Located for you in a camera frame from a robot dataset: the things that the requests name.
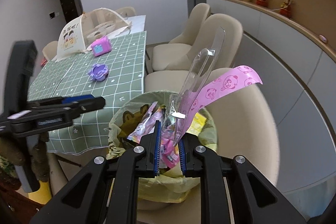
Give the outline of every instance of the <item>garbage bag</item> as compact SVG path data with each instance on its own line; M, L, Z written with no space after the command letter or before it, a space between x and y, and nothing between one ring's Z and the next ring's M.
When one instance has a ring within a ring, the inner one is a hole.
M122 138L133 132L153 102L169 105L171 91L147 92L134 97L125 103L113 116L109 124L109 153L111 159L122 155L127 149L123 147ZM217 150L217 131L210 113L201 109L199 113L207 118L201 133L198 135L202 145ZM138 198L153 202L179 203L186 199L190 190L200 183L199 178L186 178L182 175L180 165L166 171L155 178L139 178Z

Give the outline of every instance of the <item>sticker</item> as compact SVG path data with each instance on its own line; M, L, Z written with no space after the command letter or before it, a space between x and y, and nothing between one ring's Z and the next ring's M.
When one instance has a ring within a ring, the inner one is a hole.
M188 105L188 101L186 100L186 104L180 105L179 112L186 114L185 119L180 119L177 122L177 142L182 138L184 134L181 132L186 132L191 125L194 116L196 113L203 107L211 104L212 102L226 96L234 91L245 88L249 85L255 83L263 83L258 75L258 73L248 66L238 66L224 73L220 77L216 78L211 83L205 85L196 95L194 92L191 92L188 99L192 99L193 103L191 108L187 112L186 106Z
M15 113L13 115L10 115L9 117L7 117L7 119L15 120L15 119L18 119L18 118L20 118L20 117L22 117L22 116L30 113L30 112L31 112L31 110L23 110L23 111L21 111L19 113Z

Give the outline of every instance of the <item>doorway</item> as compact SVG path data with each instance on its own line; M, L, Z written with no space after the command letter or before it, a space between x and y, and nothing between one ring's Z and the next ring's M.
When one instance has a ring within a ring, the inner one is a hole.
M75 0L60 0L60 2L67 23L78 17Z

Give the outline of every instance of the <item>green checkered tablecloth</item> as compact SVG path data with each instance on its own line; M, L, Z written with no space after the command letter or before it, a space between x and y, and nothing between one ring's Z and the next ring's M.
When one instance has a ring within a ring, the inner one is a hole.
M30 85L28 100L34 101L53 97L66 72L72 67L79 54L73 55L58 63L49 61Z
M86 94L106 100L104 109L81 115L71 127L51 131L47 143L49 152L78 155L93 148L107 147L107 128L114 113L125 102L143 93L146 32L114 38L111 44L112 51L99 57L92 53L77 54L63 62L48 62L31 85L29 100ZM106 64L110 70L103 82L92 82L87 74L96 63ZM52 79L52 83L45 85L44 78ZM38 93L50 85L50 91Z

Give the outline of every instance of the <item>white tag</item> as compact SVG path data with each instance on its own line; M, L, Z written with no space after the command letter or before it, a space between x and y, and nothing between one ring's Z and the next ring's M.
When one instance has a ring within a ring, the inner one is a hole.
M176 118L185 119L185 114L182 114L180 112L174 112L171 115Z
M13 115L10 115L9 117L7 117L7 119L13 119L13 120L15 120L17 118L20 118L20 117L28 114L29 112L31 112L31 110L23 110L23 111L21 111L19 113L15 113Z

